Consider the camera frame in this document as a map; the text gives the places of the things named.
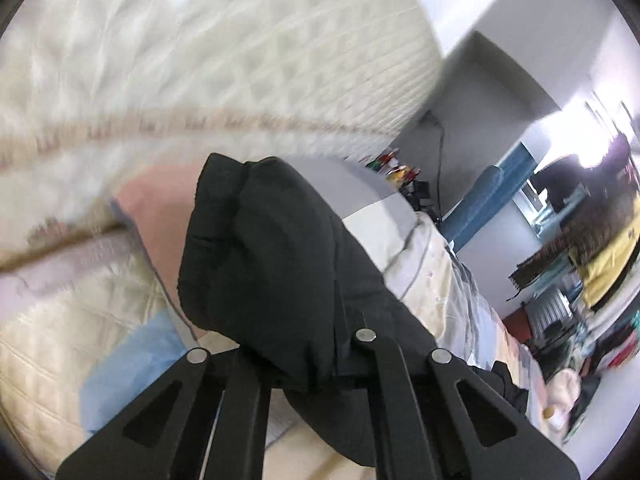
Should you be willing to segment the yellow fleece jacket hanging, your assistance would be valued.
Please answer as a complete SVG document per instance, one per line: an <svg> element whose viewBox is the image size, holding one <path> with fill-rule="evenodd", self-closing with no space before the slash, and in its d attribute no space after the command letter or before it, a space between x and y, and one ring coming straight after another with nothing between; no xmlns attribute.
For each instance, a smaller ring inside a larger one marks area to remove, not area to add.
<svg viewBox="0 0 640 480"><path fill-rule="evenodd" d="M593 308L612 288L631 260L639 243L639 219L635 218L591 261L578 268L582 301Z"/></svg>

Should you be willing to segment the black jacket hanging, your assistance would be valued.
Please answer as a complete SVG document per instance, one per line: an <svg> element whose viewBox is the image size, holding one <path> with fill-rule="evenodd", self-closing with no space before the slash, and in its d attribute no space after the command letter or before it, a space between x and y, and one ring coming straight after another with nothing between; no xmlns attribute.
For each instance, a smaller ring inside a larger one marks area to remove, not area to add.
<svg viewBox="0 0 640 480"><path fill-rule="evenodd" d="M547 192L547 202L558 214L576 188L581 185L590 196L602 196L612 172L602 164L593 168L583 167L577 155L555 160L533 174L529 181L537 193Z"/></svg>

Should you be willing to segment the bottles on bedside shelf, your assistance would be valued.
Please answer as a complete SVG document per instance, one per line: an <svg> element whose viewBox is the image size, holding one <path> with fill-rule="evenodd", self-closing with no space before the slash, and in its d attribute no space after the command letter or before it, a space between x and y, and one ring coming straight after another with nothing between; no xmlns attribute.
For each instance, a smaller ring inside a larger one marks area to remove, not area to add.
<svg viewBox="0 0 640 480"><path fill-rule="evenodd" d="M378 156L366 163L366 167L380 174L395 188L402 188L412 182L421 172L416 166L403 164L397 157L398 148L386 148Z"/></svg>

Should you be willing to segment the black puffer jacket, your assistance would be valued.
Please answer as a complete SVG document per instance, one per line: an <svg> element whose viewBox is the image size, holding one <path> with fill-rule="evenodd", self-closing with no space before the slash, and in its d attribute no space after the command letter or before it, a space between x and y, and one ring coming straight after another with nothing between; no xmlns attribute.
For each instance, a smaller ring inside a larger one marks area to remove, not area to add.
<svg viewBox="0 0 640 480"><path fill-rule="evenodd" d="M340 217L275 157L206 160L178 293L194 325L254 351L271 387L280 384L322 440L363 466L375 468L374 435L367 391L354 383L364 367L352 336L370 328L393 339L408 363L438 349ZM505 372L470 369L520 413L524 392Z"/></svg>

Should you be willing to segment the grey wardrobe cabinet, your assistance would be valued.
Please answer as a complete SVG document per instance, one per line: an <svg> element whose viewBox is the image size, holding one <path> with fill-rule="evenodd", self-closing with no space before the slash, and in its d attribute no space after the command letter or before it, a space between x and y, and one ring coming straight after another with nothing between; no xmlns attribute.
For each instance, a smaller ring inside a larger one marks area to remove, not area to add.
<svg viewBox="0 0 640 480"><path fill-rule="evenodd" d="M404 164L421 169L439 212L448 214L486 167L558 109L520 64L474 32L446 58L432 94L392 145Z"/></svg>

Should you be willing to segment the cream quilted headboard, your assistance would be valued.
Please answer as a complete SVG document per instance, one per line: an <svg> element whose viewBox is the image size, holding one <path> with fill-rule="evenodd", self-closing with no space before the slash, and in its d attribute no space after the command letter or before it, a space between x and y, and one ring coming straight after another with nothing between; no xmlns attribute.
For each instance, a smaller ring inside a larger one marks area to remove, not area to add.
<svg viewBox="0 0 640 480"><path fill-rule="evenodd" d="M110 230L143 167L363 158L444 61L419 0L1 0L1 265Z"/></svg>

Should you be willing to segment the brown plaid scarf hanging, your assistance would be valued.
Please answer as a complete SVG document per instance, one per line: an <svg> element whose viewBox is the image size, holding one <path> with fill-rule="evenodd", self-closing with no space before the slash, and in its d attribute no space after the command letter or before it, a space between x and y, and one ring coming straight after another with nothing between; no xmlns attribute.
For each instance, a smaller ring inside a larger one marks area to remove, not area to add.
<svg viewBox="0 0 640 480"><path fill-rule="evenodd" d="M516 293L533 284L561 256L569 256L575 266L590 263L634 218L638 198L634 191L586 198L559 234L509 276Z"/></svg>

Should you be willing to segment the patchwork plaid bed quilt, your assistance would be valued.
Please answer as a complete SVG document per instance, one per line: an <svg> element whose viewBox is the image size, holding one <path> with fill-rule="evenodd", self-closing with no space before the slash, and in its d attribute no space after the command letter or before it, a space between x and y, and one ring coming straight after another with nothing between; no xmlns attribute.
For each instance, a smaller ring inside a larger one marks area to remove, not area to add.
<svg viewBox="0 0 640 480"><path fill-rule="evenodd" d="M541 428L546 392L541 372L498 316L472 291L451 261L444 239L426 217L417 217L390 186L349 162L296 158L289 161L332 209L384 272L390 290L456 356L488 367L505 362L529 392L527 415ZM154 166L128 180L115 207L138 230L152 265L177 296L178 262L193 208L196 165ZM270 417L265 476L268 479L370 479L296 420L282 396Z"/></svg>

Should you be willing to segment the blue curtain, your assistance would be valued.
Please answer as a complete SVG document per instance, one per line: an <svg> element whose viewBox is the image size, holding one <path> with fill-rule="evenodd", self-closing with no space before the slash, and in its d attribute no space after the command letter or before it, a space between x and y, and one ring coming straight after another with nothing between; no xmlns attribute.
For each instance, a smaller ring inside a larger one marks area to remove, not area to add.
<svg viewBox="0 0 640 480"><path fill-rule="evenodd" d="M488 166L480 174L439 227L439 232L455 252L469 243L512 200L537 165L530 151L519 143L502 162Z"/></svg>

